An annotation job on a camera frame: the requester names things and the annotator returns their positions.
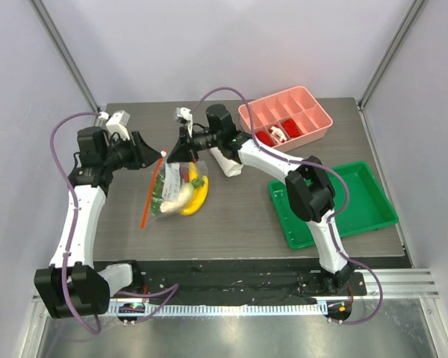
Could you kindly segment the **green fake chili pepper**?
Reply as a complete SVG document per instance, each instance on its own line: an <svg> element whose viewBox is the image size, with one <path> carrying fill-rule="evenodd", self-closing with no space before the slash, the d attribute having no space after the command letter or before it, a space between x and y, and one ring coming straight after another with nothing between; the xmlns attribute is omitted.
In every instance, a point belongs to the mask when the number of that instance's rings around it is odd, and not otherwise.
<svg viewBox="0 0 448 358"><path fill-rule="evenodd" d="M165 181L165 169L160 168L156 177L155 185L152 190L152 197L150 203L150 211L153 216L159 216L161 214L161 203L163 202L163 188Z"/></svg>

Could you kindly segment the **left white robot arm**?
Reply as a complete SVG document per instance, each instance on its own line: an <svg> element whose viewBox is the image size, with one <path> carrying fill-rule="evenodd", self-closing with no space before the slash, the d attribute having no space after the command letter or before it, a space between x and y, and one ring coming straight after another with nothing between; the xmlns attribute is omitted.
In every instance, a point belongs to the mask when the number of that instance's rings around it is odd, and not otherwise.
<svg viewBox="0 0 448 358"><path fill-rule="evenodd" d="M116 293L134 298L144 287L136 260L116 261L96 271L93 247L114 172L147 168L161 153L137 131L121 139L117 133L88 127L78 132L77 142L75 166L67 177L72 191L62 236L48 268L34 275L34 285L52 318L101 315Z"/></svg>

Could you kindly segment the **clear orange zip top bag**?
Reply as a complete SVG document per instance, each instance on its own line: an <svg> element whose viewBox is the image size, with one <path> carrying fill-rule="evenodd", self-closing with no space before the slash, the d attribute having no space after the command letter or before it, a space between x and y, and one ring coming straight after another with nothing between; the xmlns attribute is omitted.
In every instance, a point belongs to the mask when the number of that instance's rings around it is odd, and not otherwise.
<svg viewBox="0 0 448 358"><path fill-rule="evenodd" d="M161 152L162 158L156 164L156 167L152 173L151 183L149 185L149 190L146 196L146 203L143 211L143 217L140 223L140 229L146 229L149 224L151 224L154 220L159 219L164 216L174 216L180 215L179 211L170 214L161 213L159 216L153 216L149 209L152 197L152 190L155 185L156 177L158 175L158 171L160 168L165 169L165 181L162 197L163 199L175 199L178 196L178 192L181 186L185 183L189 183L189 169L188 166L190 163L167 163L167 151L163 150ZM208 176L208 167L204 161L198 161L195 163L200 170L200 172L204 175Z"/></svg>

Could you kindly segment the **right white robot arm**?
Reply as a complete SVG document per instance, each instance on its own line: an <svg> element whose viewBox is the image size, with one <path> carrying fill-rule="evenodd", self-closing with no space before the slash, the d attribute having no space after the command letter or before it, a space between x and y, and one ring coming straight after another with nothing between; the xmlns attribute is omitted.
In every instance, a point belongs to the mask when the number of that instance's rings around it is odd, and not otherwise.
<svg viewBox="0 0 448 358"><path fill-rule="evenodd" d="M320 160L281 153L239 131L222 104L208 107L206 117L208 126L195 131L190 109L176 109L175 120L181 127L168 163L196 162L200 151L216 149L227 163L251 166L281 181L290 209L307 223L317 246L323 288L333 295L342 293L354 266L341 244L335 222L335 189Z"/></svg>

